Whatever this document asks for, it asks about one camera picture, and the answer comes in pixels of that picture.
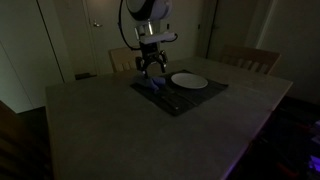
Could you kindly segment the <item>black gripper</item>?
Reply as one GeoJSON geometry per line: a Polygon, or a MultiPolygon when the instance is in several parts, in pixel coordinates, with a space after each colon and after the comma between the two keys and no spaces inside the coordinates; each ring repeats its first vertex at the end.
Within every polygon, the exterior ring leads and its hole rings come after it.
{"type": "Polygon", "coordinates": [[[152,63],[158,63],[161,66],[162,73],[166,72],[165,68],[168,62],[167,55],[164,50],[159,51],[157,43],[140,43],[140,48],[142,57],[137,57],[135,63],[136,69],[141,71],[145,78],[148,78],[147,67],[152,63]]]}

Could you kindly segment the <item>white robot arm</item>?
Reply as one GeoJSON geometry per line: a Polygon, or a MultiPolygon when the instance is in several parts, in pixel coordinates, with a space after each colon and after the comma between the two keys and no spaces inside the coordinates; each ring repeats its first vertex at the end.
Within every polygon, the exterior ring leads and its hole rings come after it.
{"type": "Polygon", "coordinates": [[[145,78],[148,77],[148,66],[154,63],[158,63],[161,71],[165,72],[168,58],[166,52],[159,49],[159,44],[175,41],[177,34],[157,32],[154,24],[170,15],[172,0],[126,0],[126,6],[131,17],[137,22],[135,33],[142,56],[136,58],[136,68],[145,78]]]}

